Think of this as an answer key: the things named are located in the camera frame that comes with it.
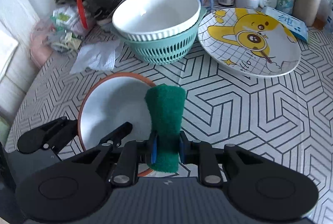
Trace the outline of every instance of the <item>beige container with handle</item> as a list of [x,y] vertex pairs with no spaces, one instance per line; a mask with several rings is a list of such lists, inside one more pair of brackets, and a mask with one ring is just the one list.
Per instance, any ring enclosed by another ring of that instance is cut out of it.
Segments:
[[303,21],[306,26],[312,26],[316,18],[320,0],[295,0],[292,15]]

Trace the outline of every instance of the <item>yellow cartoon dog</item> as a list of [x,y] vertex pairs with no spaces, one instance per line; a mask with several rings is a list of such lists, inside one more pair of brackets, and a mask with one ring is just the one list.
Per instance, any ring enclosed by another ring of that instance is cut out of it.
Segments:
[[[238,20],[234,26],[209,26],[209,35],[216,40],[241,46],[251,51],[254,55],[266,59],[268,63],[272,63],[269,57],[270,47],[267,44],[268,36],[265,32],[274,30],[278,25],[282,24],[274,18],[260,12],[257,12],[257,14],[249,14],[246,9],[237,8],[235,11]],[[225,11],[219,10],[215,15],[219,23],[224,22],[222,17],[225,16]],[[296,42],[293,34],[285,26],[283,26],[283,28],[288,39],[293,43]]]

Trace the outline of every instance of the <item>tablecloth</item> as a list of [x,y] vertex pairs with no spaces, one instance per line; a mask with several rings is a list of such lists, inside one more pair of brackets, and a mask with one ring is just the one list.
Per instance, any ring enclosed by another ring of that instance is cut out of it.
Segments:
[[[96,27],[88,40],[109,37]],[[112,72],[86,70],[70,75],[76,53],[53,53],[19,108],[6,151],[14,151],[18,138],[32,128],[64,115],[76,119],[84,96],[99,79],[134,72],[157,85],[186,90],[182,129],[189,140],[210,142],[216,148],[234,143],[312,179],[319,201],[311,219],[333,223],[333,39],[310,29],[309,44],[299,41],[299,45],[302,57],[297,69],[272,79],[226,72],[197,41],[183,59],[168,65],[142,62],[125,46]],[[65,159],[80,152],[76,137],[59,156]],[[183,164],[175,174],[151,174],[196,175],[195,165]]]

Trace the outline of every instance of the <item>blue packet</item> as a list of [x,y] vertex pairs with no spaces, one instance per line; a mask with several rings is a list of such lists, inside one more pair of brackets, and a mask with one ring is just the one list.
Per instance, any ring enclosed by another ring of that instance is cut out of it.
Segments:
[[303,21],[268,6],[264,7],[262,13],[278,20],[286,28],[288,28],[296,38],[299,38],[308,43],[308,28]]

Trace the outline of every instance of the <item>green scouring pad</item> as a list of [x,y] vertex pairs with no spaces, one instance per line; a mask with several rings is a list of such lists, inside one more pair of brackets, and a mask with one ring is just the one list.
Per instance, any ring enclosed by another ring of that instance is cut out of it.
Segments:
[[185,103],[185,90],[177,86],[159,85],[147,91],[145,100],[152,118],[152,131],[158,135],[157,157],[150,168],[177,172],[179,133]]

